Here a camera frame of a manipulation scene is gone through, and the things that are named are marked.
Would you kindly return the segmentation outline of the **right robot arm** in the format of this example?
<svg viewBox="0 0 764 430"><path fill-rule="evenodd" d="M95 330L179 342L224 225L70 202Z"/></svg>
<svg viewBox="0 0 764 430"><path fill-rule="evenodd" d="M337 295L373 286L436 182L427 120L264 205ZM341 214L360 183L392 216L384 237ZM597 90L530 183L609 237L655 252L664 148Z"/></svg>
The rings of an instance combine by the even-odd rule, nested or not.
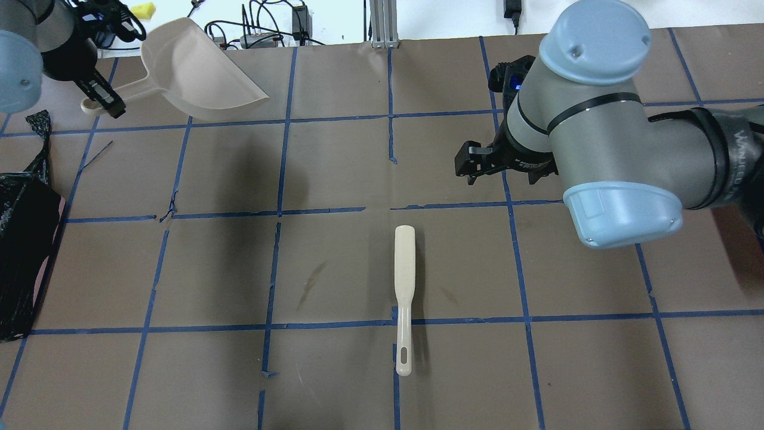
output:
<svg viewBox="0 0 764 430"><path fill-rule="evenodd" d="M684 210L736 204L762 237L762 106L694 107L649 116L634 76L652 35L621 1L578 1L543 36L537 56L502 62L488 87L504 120L494 141L466 141L455 175L561 177L562 201L590 248L671 236Z"/></svg>

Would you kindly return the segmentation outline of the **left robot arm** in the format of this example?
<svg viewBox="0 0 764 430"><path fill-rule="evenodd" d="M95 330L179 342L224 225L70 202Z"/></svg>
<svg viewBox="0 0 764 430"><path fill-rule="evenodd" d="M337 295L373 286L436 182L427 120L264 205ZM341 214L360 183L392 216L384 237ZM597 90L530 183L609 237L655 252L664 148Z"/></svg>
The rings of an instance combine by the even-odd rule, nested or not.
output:
<svg viewBox="0 0 764 430"><path fill-rule="evenodd" d="M130 22L120 1L3 1L1 106L3 113L31 108L42 77L74 82L87 100L113 118L125 102L96 68L99 32Z"/></svg>

